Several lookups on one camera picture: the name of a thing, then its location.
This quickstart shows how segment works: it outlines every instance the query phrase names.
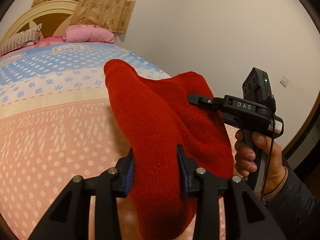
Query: mattress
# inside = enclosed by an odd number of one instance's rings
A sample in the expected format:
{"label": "mattress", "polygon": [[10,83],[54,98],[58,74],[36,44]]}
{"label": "mattress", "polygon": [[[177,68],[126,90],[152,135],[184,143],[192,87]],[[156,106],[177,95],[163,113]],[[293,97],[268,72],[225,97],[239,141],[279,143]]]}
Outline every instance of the mattress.
{"label": "mattress", "polygon": [[[104,64],[119,58],[145,78],[170,76],[114,44],[46,42],[0,59],[0,213],[20,240],[75,175],[100,175],[128,154],[113,117]],[[234,150],[237,129],[226,126]],[[140,240],[130,199],[118,200],[123,239]],[[94,197],[90,239],[94,239]],[[221,239],[225,237],[220,200]],[[194,220],[179,239],[192,239]]]}

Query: arched headboard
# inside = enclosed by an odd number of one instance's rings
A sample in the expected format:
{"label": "arched headboard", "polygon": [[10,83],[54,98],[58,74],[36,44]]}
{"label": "arched headboard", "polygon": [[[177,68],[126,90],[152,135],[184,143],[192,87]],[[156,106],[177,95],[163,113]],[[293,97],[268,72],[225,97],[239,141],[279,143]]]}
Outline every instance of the arched headboard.
{"label": "arched headboard", "polygon": [[42,23],[40,39],[63,36],[78,2],[53,0],[39,4],[22,15],[7,31],[0,46],[16,33]]}

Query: striped pillow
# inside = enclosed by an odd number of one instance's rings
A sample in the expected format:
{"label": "striped pillow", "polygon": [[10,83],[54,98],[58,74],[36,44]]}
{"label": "striped pillow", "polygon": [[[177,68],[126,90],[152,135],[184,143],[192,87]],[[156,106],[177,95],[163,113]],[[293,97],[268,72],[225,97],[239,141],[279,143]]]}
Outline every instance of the striped pillow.
{"label": "striped pillow", "polygon": [[20,32],[8,39],[1,47],[0,57],[10,51],[21,49],[25,45],[34,45],[40,39],[42,23],[26,31]]}

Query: device handle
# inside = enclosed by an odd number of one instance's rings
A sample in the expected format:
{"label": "device handle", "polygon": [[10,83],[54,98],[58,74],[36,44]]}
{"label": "device handle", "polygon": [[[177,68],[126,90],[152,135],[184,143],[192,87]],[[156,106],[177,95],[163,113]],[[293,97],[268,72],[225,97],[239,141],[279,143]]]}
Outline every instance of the device handle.
{"label": "device handle", "polygon": [[266,168],[266,162],[267,162],[267,154],[263,152],[263,150],[259,149],[257,146],[254,145],[252,142],[252,132],[249,130],[243,130],[244,131],[244,143],[251,148],[256,158],[254,160],[254,163],[257,165],[257,171],[250,173],[247,177],[244,177],[244,181],[248,184],[248,186],[252,189],[254,192],[261,192],[261,185],[263,182],[263,177],[265,173]]}

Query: red knit fabric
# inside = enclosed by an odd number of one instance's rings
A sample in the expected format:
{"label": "red knit fabric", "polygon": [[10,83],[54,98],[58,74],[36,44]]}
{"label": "red knit fabric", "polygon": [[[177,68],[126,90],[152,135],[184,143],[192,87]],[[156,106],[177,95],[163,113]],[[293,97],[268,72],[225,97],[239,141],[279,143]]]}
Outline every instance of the red knit fabric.
{"label": "red knit fabric", "polygon": [[187,96],[213,97],[204,78],[187,72],[154,81],[126,62],[104,66],[111,108],[135,160],[130,198],[145,240],[170,240],[183,233],[196,212],[196,199],[180,189],[177,144],[197,164],[219,177],[233,174],[231,145],[220,112],[190,105]]}

